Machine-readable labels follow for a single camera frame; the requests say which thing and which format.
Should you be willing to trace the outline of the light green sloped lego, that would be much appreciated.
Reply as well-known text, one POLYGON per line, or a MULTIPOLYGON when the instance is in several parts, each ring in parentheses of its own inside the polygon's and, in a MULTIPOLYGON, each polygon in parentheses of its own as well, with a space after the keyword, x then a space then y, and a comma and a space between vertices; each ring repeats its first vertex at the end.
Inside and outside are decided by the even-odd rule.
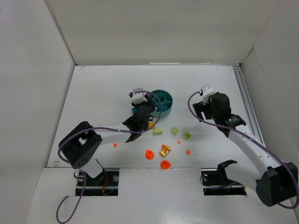
POLYGON ((163 130, 161 128, 155 128, 153 133, 154 135, 162 135, 163 130))

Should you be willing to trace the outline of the teal divided round container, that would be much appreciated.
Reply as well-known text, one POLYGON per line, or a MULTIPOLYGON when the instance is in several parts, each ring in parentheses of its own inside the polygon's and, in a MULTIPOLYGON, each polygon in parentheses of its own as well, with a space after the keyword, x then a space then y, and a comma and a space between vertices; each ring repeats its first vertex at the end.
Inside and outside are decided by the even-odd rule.
POLYGON ((161 101, 160 107, 158 99, 155 96, 151 95, 151 99, 154 103, 155 108, 155 111, 152 112, 151 115, 157 119, 159 117, 160 111, 162 111, 161 118, 167 117, 171 112, 173 104, 173 98, 171 94, 165 90, 154 90, 151 93, 156 95, 161 101))

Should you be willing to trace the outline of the light green small lego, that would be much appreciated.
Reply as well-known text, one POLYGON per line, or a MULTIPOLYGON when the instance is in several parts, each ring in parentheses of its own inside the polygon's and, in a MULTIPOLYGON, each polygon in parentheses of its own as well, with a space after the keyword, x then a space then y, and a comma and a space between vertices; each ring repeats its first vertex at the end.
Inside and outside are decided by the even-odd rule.
POLYGON ((173 128, 171 129, 171 133, 172 133, 173 135, 177 135, 178 132, 179 132, 179 129, 176 128, 176 127, 173 127, 173 128))

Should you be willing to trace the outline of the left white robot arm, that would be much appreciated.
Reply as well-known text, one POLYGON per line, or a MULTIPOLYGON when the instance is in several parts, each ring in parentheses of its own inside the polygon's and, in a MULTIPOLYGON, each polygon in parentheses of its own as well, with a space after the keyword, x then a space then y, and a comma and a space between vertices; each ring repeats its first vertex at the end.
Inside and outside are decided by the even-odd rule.
POLYGON ((151 113, 155 109, 153 100, 146 95, 143 102, 132 105, 136 111, 119 125, 95 128, 87 121, 79 123, 59 143, 59 158, 69 163, 73 169, 80 169, 95 182, 101 181, 106 171, 93 158, 99 146, 135 141, 142 132, 149 129, 149 121, 153 118, 151 113))

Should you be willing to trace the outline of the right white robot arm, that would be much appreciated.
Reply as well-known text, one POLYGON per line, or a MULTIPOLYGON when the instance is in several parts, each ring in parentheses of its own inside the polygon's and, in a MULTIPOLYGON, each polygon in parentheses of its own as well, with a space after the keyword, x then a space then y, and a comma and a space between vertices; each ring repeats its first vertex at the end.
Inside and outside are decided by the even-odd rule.
POLYGON ((257 172, 235 168, 235 160, 218 164, 211 185, 225 185, 232 182, 244 184, 257 193, 258 198, 268 207, 281 205, 285 200, 299 197, 298 168, 292 162, 285 163, 269 151, 250 131, 246 122, 231 112, 226 94, 203 88, 196 92, 202 101, 188 108, 200 122, 217 127, 229 140, 235 143, 253 163, 257 172))

